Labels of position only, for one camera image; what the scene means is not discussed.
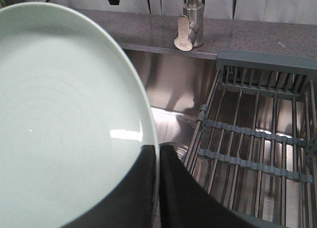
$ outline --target countertop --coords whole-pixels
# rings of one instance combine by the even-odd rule
[[[79,12],[103,27],[123,49],[216,59],[221,49],[317,58],[317,26],[204,19],[204,45],[184,52],[174,46],[177,16],[102,10]]]

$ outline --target chrome faucet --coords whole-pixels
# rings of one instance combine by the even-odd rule
[[[183,6],[183,15],[178,18],[178,37],[175,46],[182,51],[190,51],[204,43],[204,4],[199,0],[188,0]]]

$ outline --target stainless steel sink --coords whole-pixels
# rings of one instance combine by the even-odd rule
[[[252,68],[254,62],[248,63],[250,69],[234,65],[220,69],[215,60],[125,52],[146,89],[159,143],[173,144],[183,162],[194,150],[193,167],[187,166],[188,161],[185,165],[213,198],[233,211],[274,224],[317,226],[316,178],[313,165],[306,164],[303,146],[316,135],[314,69],[288,67],[290,72],[279,72],[283,67],[270,63],[274,69],[270,71],[263,64],[259,66],[264,69]],[[288,66],[298,63],[286,60]],[[209,99],[207,118],[197,124],[201,106]],[[203,133],[195,131],[202,127]],[[262,169],[250,170],[241,160]],[[268,168],[276,174],[266,173]],[[278,176],[283,170],[300,174],[302,180]]]
[[[159,143],[184,155],[215,74],[215,60],[125,50],[146,89]]]

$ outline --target ceramic plate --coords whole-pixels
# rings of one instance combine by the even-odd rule
[[[0,224],[60,227],[122,180],[157,137],[118,44],[55,4],[0,10]]]

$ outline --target sink rack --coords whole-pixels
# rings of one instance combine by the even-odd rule
[[[317,62],[224,50],[216,68],[185,167],[228,209],[316,227]]]

